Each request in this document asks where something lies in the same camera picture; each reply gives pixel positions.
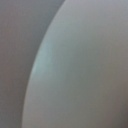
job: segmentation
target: gray background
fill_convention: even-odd
[[[0,1],[0,128],[21,127],[33,61],[63,1]]]

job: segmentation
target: white curved object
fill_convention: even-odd
[[[128,2],[66,0],[39,49],[22,128],[123,128]]]

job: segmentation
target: gray surface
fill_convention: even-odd
[[[63,1],[0,1],[0,128],[21,127],[32,64],[45,31]]]

